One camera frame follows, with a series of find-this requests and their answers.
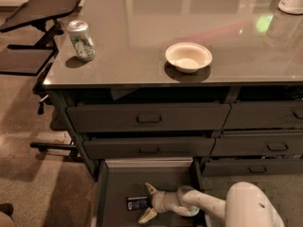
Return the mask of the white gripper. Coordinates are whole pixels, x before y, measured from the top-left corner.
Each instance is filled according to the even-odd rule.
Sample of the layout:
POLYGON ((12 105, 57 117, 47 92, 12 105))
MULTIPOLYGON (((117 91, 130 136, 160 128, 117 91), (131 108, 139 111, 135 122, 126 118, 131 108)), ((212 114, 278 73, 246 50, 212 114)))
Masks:
POLYGON ((143 216, 139 219, 139 224, 145 224, 151 219, 157 216, 157 213, 166 213, 167 209, 165 208, 164 199, 165 191, 158 191, 150 183, 145 183, 149 193, 152 195, 151 205, 152 208, 147 208, 143 216))

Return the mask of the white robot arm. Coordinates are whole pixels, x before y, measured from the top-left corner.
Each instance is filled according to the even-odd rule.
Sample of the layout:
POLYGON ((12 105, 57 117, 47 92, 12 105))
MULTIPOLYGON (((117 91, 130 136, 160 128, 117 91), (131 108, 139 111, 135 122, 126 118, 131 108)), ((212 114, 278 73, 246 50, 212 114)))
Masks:
POLYGON ((180 186, 176 192, 158 190, 150 183, 145 185, 151 194, 151 207, 139 219, 139 224, 145 224, 160 213, 194 217, 203 210, 222 221, 225 227, 285 227, 267 196, 252 183, 233 184, 225 200, 187 185, 180 186))

